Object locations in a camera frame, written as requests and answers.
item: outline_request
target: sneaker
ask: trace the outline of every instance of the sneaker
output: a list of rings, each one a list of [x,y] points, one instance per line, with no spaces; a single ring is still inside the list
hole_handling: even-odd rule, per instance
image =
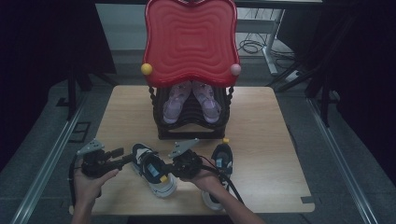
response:
[[[227,144],[218,145],[213,151],[211,158],[215,161],[218,170],[220,170],[230,178],[231,174],[233,173],[233,153],[231,152],[230,146],[228,146]],[[224,178],[220,178],[219,181],[224,186],[224,188],[229,190],[230,187],[228,185],[228,182]],[[216,198],[210,195],[208,192],[202,191],[202,198],[205,205],[210,209],[214,211],[220,211],[223,209],[221,203],[219,203],[219,201],[216,200]]]
[[[195,98],[201,104],[204,118],[208,123],[214,123],[219,120],[221,106],[214,99],[213,89],[203,82],[193,81],[192,91]]]
[[[158,157],[158,152],[143,144],[132,147],[132,165],[137,174],[145,177],[155,196],[164,198],[171,195],[177,188],[176,178],[165,174],[162,167],[165,162]]]
[[[177,121],[190,92],[190,81],[185,81],[172,87],[169,93],[169,100],[163,104],[163,120],[166,123],[172,124]]]

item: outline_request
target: black and white sneaker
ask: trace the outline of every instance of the black and white sneaker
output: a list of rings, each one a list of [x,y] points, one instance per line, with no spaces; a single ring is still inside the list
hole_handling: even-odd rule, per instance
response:
[[[143,144],[135,144],[132,155],[134,170],[148,181],[151,191],[157,197],[167,197],[176,190],[177,180],[172,174],[164,173],[162,167],[165,162],[158,157],[158,152]]]
[[[216,167],[229,178],[233,173],[233,153],[231,152],[230,146],[227,144],[220,144],[216,147],[212,154],[212,160],[215,161]],[[219,180],[221,184],[229,190],[228,182],[224,178],[220,178]],[[214,211],[220,211],[223,209],[223,206],[216,200],[215,197],[210,195],[206,191],[202,191],[202,198],[207,207]]]

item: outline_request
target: metal rail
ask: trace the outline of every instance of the metal rail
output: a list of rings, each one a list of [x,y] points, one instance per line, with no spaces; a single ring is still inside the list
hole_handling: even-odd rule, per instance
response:
[[[349,189],[349,192],[352,195],[352,198],[355,201],[359,212],[361,213],[361,217],[364,223],[377,224],[378,219],[375,217],[374,211],[370,203],[368,202],[366,195],[361,189],[361,186],[359,185],[358,181],[355,179],[355,176],[347,165],[347,160],[345,159],[341,148],[335,141],[332,132],[328,127],[326,127],[325,123],[322,121],[317,104],[314,102],[313,99],[310,98],[307,98],[307,103],[311,109],[313,116],[315,117],[315,120],[320,128],[323,137],[325,138],[326,144],[328,145],[329,150],[334,157],[334,161],[338,166],[341,176],[344,178],[346,186]]]
[[[86,103],[88,98],[87,92],[82,92],[80,96],[80,103],[78,104],[78,108],[76,110],[75,115],[66,122],[64,128],[56,140],[54,146],[49,152],[48,157],[43,162],[41,169],[38,171],[33,184],[30,186],[26,195],[23,198],[23,201],[20,204],[17,212],[12,218],[10,223],[27,223],[30,216],[32,215],[35,206],[37,205],[38,200],[43,193],[44,188],[46,187],[50,176],[58,162],[59,158],[64,151],[64,146],[67,143],[67,140],[70,137],[70,134],[73,132],[73,129],[78,121],[79,116],[81,115],[81,111],[83,106]]]

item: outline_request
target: human hand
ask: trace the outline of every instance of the human hand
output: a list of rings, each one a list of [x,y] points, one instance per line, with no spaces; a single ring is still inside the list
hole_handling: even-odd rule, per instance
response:
[[[206,159],[202,159],[203,161],[203,165],[208,166],[208,167],[213,167],[213,160],[207,161]],[[219,181],[219,177],[214,174],[213,172],[207,171],[207,170],[203,170],[201,169],[201,171],[198,173],[198,175],[196,175],[193,179],[185,179],[185,178],[181,178],[182,181],[185,182],[191,182],[192,184],[194,184],[198,189],[206,191],[206,192],[211,192],[214,190],[217,190],[218,187],[220,187],[221,189],[224,189],[224,187],[221,185],[220,181]]]
[[[74,185],[76,193],[76,204],[93,207],[95,199],[101,191],[101,187],[106,181],[119,173],[118,169],[109,171],[99,178],[89,178],[81,172],[81,168],[77,168],[74,174]]]

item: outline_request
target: red plastic lid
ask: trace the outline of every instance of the red plastic lid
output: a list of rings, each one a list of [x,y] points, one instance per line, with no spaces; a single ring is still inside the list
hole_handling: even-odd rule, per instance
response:
[[[236,7],[232,0],[151,0],[146,6],[148,42],[143,63],[152,66],[145,76],[156,88],[186,80],[230,87],[238,76],[235,45]]]

